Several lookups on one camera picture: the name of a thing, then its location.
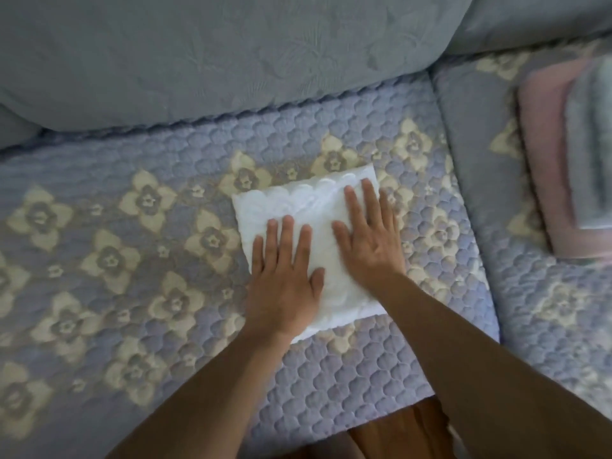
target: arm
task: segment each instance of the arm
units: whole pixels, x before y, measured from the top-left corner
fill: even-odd
[[[474,458],[600,458],[612,424],[499,346],[405,276],[397,221],[363,182],[367,216],[348,189],[353,235],[333,229],[348,272],[387,310]]]
[[[244,328],[217,357],[189,379],[115,448],[109,458],[236,457],[249,420],[291,340],[317,314],[324,271],[308,278],[312,230],[304,226],[292,263],[293,219],[283,219],[253,244]]]

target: wooden floor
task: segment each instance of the wooden floor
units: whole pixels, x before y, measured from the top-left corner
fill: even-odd
[[[352,428],[349,434],[365,459],[454,459],[447,425],[440,402],[432,397]],[[280,459],[311,457],[302,448]]]

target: pink towel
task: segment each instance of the pink towel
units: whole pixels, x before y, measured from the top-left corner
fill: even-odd
[[[559,258],[612,255],[612,229],[576,227],[567,179],[565,101],[573,80],[588,64],[589,60],[579,59],[540,69],[518,90],[531,177],[553,252]]]

